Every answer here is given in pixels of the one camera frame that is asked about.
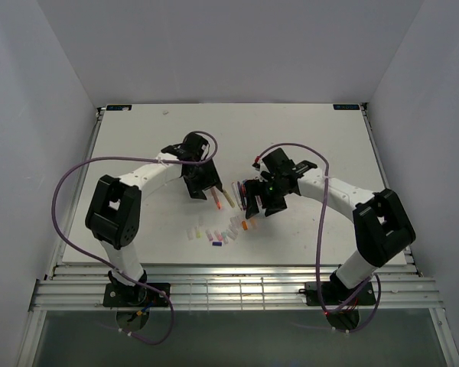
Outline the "orange pen edge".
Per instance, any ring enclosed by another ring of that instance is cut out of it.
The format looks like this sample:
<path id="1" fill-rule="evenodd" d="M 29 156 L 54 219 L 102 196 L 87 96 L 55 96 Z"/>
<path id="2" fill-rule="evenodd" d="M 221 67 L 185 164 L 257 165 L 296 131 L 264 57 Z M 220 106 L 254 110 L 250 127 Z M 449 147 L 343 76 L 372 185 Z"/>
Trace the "orange pen edge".
<path id="1" fill-rule="evenodd" d="M 217 209 L 222 209 L 222 203 L 221 203 L 220 198 L 219 198 L 219 196 L 218 196 L 218 194 L 217 194 L 216 188 L 215 188 L 215 187 L 212 187 L 212 188 L 210 189 L 210 192 L 211 192 L 211 195 L 212 195 L 212 197 L 213 197 L 213 200 L 214 200 L 214 202 L 215 202 L 215 204 L 216 204 Z"/>

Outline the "yellow pen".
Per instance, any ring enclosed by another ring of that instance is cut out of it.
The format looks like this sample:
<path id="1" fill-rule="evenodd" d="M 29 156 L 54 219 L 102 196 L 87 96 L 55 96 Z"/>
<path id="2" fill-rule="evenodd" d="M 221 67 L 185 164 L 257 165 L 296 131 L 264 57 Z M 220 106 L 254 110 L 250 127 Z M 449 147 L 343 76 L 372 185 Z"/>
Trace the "yellow pen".
<path id="1" fill-rule="evenodd" d="M 230 194 L 226 191 L 226 190 L 223 190 L 223 195 L 227 201 L 227 203 L 230 205 L 231 208 L 234 208 L 235 207 L 235 203 L 232 199 L 232 197 L 230 196 Z"/>

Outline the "purple gel pen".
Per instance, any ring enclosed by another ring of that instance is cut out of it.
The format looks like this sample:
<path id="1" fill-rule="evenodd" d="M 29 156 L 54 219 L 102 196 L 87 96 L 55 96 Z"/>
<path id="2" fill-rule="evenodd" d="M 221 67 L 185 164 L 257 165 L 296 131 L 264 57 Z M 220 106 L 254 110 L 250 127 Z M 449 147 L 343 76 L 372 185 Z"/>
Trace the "purple gel pen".
<path id="1" fill-rule="evenodd" d="M 242 208 L 243 208 L 243 210 L 246 210 L 247 202 L 246 202 L 245 187 L 240 181 L 237 182 L 237 187 L 238 187 L 238 191 L 239 191 L 239 197 L 240 197 L 240 200 L 241 200 Z"/>

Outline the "violet pen cap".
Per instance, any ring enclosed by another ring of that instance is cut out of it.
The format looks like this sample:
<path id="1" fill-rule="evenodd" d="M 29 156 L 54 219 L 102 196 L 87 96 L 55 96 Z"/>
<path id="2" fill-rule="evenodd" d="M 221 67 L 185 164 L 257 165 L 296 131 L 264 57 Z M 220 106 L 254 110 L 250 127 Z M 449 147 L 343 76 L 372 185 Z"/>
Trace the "violet pen cap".
<path id="1" fill-rule="evenodd" d="M 209 241 L 213 241 L 213 237 L 212 237 L 211 231 L 209 229 L 206 229 L 205 233 L 207 235 L 208 240 Z"/>

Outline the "pink pen cap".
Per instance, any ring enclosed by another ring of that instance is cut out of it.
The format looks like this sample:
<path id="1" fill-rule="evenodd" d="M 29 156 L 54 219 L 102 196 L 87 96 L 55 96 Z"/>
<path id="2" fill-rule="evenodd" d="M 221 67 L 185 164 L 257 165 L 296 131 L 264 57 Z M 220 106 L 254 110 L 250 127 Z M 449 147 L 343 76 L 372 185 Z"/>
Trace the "pink pen cap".
<path id="1" fill-rule="evenodd" d="M 217 239 L 219 242 L 222 242 L 222 241 L 223 241 L 223 237 L 221 236 L 221 234 L 220 234 L 217 230 L 215 230 L 213 233 L 214 233 L 216 239 Z"/>

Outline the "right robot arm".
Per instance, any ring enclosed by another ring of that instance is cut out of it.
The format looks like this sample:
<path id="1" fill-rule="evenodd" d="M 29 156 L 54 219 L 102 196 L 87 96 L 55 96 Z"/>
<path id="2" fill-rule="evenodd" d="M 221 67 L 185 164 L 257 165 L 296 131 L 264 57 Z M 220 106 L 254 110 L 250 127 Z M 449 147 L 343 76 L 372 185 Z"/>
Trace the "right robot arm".
<path id="1" fill-rule="evenodd" d="M 398 194 L 379 192 L 332 178 L 329 169 L 310 161 L 290 159 L 282 148 L 258 156 L 253 167 L 259 175 L 246 180 L 242 193 L 246 218 L 271 216 L 287 208 L 285 198 L 295 194 L 321 203 L 318 229 L 324 229 L 327 209 L 352 222 L 356 249 L 329 277 L 315 281 L 314 294 L 325 304 L 348 304 L 369 283 L 375 271 L 411 245 L 416 234 Z"/>

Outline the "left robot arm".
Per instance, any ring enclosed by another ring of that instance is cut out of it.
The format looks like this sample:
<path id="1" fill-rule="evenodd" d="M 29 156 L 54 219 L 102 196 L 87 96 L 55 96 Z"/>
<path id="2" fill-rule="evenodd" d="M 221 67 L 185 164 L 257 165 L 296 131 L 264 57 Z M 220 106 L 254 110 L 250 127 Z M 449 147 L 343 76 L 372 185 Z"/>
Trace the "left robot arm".
<path id="1" fill-rule="evenodd" d="M 205 192 L 223 190 L 209 141 L 202 132 L 188 133 L 181 143 L 168 145 L 152 160 L 118 177 L 104 175 L 97 181 L 85 225 L 103 246 L 113 269 L 109 281 L 130 305 L 147 296 L 147 275 L 133 245 L 138 234 L 143 201 L 173 180 L 182 179 L 189 197 L 206 200 Z"/>

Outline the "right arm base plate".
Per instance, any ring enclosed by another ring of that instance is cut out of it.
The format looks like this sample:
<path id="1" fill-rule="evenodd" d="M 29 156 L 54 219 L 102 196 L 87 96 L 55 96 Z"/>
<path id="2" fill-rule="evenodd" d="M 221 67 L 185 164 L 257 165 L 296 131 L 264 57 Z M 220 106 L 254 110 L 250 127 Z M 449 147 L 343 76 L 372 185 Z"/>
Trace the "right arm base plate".
<path id="1" fill-rule="evenodd" d="M 318 299 L 317 285 L 315 282 L 306 282 L 304 287 L 301 288 L 298 293 L 305 296 L 305 303 L 308 306 L 321 305 Z M 337 307 L 353 293 L 353 290 L 338 290 L 330 281 L 325 281 L 321 283 L 321 293 L 323 302 L 327 307 Z M 374 294 L 373 286 L 371 282 L 368 282 L 355 296 L 355 298 L 347 303 L 347 305 L 372 306 L 375 303 L 376 296 Z"/>

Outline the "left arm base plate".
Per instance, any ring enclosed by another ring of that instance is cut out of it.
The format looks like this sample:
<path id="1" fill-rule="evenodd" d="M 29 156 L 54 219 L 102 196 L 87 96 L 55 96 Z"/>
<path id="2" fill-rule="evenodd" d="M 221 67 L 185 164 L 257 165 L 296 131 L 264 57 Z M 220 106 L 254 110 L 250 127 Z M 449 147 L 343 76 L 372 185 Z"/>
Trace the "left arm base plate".
<path id="1" fill-rule="evenodd" d="M 146 289 L 145 287 L 109 283 L 105 288 L 103 306 L 110 308 L 167 307 L 168 301 L 157 291 Z"/>

